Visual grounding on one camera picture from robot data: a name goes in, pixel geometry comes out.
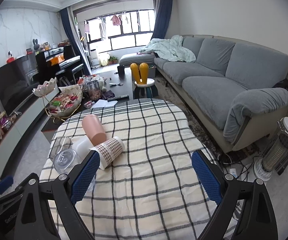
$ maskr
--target plaid paper cup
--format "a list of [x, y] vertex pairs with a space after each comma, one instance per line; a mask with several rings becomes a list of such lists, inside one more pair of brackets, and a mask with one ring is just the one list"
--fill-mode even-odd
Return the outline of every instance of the plaid paper cup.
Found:
[[101, 162], [100, 169], [104, 170], [118, 155], [125, 150], [125, 145], [117, 136], [100, 143], [91, 150], [97, 151], [100, 154]]

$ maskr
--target window frame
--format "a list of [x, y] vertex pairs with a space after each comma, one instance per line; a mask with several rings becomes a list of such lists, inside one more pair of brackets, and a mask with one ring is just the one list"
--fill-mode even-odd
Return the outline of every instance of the window frame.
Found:
[[[135, 47], [142, 47], [143, 45], [139, 45], [137, 46], [136, 45], [136, 35], [137, 34], [147, 34], [147, 33], [153, 33], [153, 31], [149, 30], [149, 31], [146, 31], [146, 32], [141, 32], [140, 31], [140, 16], [139, 16], [139, 11], [150, 11], [150, 10], [153, 10], [154, 9], [142, 9], [142, 10], [131, 10], [131, 11], [125, 11], [125, 12], [119, 12], [119, 13], [115, 13], [115, 14], [109, 14], [109, 15], [104, 15], [104, 16], [100, 16], [100, 18], [103, 18], [104, 21], [105, 21], [105, 17], [110, 17], [110, 16], [114, 16], [116, 14], [123, 14], [123, 13], [131, 13], [131, 12], [136, 12], [137, 13], [137, 21], [138, 21], [138, 25], [139, 25], [139, 31], [138, 32], [131, 32], [131, 33], [124, 33], [123, 32], [123, 22], [121, 21], [121, 24], [120, 24], [120, 29], [121, 29], [121, 34], [120, 35], [114, 35], [114, 36], [108, 36], [108, 39], [111, 43], [111, 48], [112, 47], [112, 40], [113, 38], [118, 38], [118, 37], [123, 37], [123, 36], [130, 36], [130, 35], [133, 35], [134, 36], [134, 39], [135, 39]], [[95, 20], [97, 19], [98, 17], [95, 17], [95, 18], [92, 18], [92, 19], [89, 19], [89, 20], [85, 20], [84, 22], [87, 23], [89, 21], [92, 21], [92, 20]], [[96, 40], [93, 40], [91, 41], [91, 36], [89, 33], [86, 34], [87, 35], [87, 38], [89, 40], [89, 42], [87, 42], [87, 46], [88, 46], [88, 49], [89, 49], [89, 45], [92, 44], [92, 43], [95, 43], [95, 42], [99, 42], [99, 41], [102, 41], [102, 39], [96, 39]], [[131, 46], [131, 47], [125, 47], [125, 48], [122, 48], [122, 49], [129, 49], [129, 48], [134, 48], [134, 46]], [[101, 53], [104, 53], [104, 52], [108, 52], [108, 51], [114, 51], [114, 50], [119, 50], [119, 49], [111, 49], [111, 50], [107, 50], [107, 51], [103, 51]]]

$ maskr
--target marble wall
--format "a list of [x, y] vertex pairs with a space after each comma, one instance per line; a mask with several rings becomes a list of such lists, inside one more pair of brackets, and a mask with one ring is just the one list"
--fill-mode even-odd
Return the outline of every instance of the marble wall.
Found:
[[57, 13], [29, 8], [0, 9], [0, 67], [6, 64], [8, 51], [18, 57], [25, 55], [26, 49], [33, 49], [33, 39], [51, 46], [62, 41]]

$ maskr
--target tag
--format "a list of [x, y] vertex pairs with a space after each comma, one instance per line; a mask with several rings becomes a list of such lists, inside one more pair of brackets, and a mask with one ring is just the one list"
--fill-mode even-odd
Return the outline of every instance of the tag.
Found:
[[235, 178], [237, 178], [237, 174], [236, 174], [236, 169], [235, 168], [229, 169], [229, 173], [232, 174]]

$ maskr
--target sofa armrest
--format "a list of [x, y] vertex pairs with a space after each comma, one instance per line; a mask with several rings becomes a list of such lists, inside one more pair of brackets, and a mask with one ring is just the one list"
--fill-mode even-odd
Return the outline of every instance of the sofa armrest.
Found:
[[246, 117], [266, 114], [288, 106], [288, 91], [283, 88], [251, 89], [239, 93], [231, 103], [224, 138], [232, 143]]

